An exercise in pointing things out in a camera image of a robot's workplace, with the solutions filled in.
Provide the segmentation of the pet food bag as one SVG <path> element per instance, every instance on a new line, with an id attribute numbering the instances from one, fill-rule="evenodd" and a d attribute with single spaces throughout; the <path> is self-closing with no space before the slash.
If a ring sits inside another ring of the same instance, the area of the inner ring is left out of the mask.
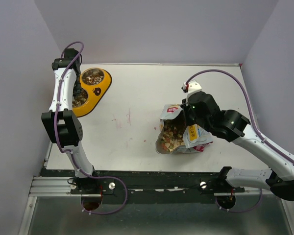
<path id="1" fill-rule="evenodd" d="M 179 104 L 164 106 L 160 114 L 160 134 L 156 141 L 156 151 L 159 154 L 203 152 L 212 143 L 212 135 L 199 125 L 186 125 Z"/>

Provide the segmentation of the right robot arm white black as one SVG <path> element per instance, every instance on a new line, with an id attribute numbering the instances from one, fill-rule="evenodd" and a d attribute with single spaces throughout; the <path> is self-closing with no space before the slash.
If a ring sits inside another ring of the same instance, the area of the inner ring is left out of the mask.
<path id="1" fill-rule="evenodd" d="M 223 167 L 216 179 L 218 190 L 260 188 L 294 201 L 294 155 L 262 138 L 241 113 L 220 110 L 210 94 L 202 91 L 188 94 L 182 101 L 182 108 L 188 124 L 197 124 L 213 136 L 245 149 L 268 166 L 265 170 Z"/>

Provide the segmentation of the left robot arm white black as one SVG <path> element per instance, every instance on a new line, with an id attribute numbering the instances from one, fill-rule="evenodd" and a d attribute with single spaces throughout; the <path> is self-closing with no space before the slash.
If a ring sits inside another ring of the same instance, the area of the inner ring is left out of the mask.
<path id="1" fill-rule="evenodd" d="M 87 193 L 98 190 L 99 182 L 92 177 L 93 165 L 86 157 L 82 146 L 83 129 L 73 112 L 73 97 L 81 91 L 78 79 L 81 75 L 81 52 L 66 48 L 52 63 L 55 86 L 51 105 L 41 114 L 41 120 L 50 141 L 69 158 L 75 177 L 83 179 L 82 188 Z"/>

